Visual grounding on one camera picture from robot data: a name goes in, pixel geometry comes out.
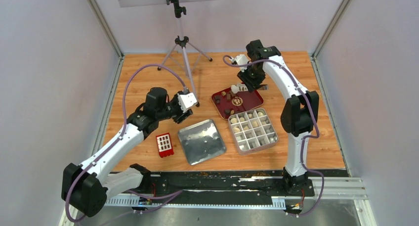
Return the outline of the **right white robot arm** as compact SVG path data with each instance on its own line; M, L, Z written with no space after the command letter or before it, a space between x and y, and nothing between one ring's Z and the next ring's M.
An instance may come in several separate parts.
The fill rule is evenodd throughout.
M237 55L231 63L240 67L237 76L248 91L261 88L262 82L269 76L285 99L280 119L288 134L288 156L282 189L288 195L295 195L308 186L305 161L309 138L319 137L319 95L297 80L275 46L264 47L260 40L255 40L247 44L246 50L246 55Z

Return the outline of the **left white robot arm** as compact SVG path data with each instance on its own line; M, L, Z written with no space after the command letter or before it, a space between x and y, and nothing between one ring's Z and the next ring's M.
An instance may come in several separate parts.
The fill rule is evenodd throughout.
M171 100L164 88L154 87L123 123L117 134L98 152L76 165L70 163L63 171L61 197L66 213L73 206L87 217L96 215L105 202L129 189L145 193L151 188L149 171L134 164L123 172L112 174L113 168L159 126L172 119L180 124L193 114L197 104L188 89L177 92Z

